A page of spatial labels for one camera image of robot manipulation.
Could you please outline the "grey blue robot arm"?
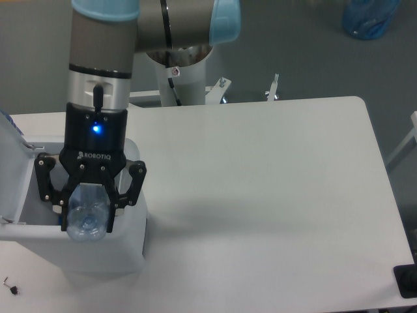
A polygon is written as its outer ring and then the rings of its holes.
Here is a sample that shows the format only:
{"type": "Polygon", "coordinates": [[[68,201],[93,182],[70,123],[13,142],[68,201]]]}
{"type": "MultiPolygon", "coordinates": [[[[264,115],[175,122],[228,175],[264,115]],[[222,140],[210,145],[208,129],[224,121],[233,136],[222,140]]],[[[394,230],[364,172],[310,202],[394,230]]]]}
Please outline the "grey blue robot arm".
{"type": "Polygon", "coordinates": [[[64,144],[40,153],[40,199],[61,208],[70,229],[70,197],[79,185],[104,187],[104,220],[137,203],[147,169],[124,154],[134,54],[210,46],[240,34],[238,1],[73,1],[64,144]]]}

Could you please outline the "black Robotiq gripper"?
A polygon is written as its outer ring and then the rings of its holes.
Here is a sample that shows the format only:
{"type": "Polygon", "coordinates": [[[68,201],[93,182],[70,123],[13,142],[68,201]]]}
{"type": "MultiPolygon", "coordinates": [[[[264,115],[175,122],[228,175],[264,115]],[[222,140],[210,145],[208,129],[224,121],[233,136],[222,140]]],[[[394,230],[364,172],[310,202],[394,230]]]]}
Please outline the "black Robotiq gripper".
{"type": "Polygon", "coordinates": [[[61,208],[61,231],[67,229],[69,199],[80,182],[103,183],[110,200],[107,233],[113,231],[116,210],[137,203],[147,174],[144,161],[128,162],[132,181],[124,194],[119,194],[114,182],[126,166],[127,117],[127,110],[97,112],[71,102],[66,105],[65,141],[59,155],[59,161],[69,175],[64,187],[57,190],[51,182],[50,172],[56,165],[51,154],[40,153],[34,163],[40,199],[61,208]]]}

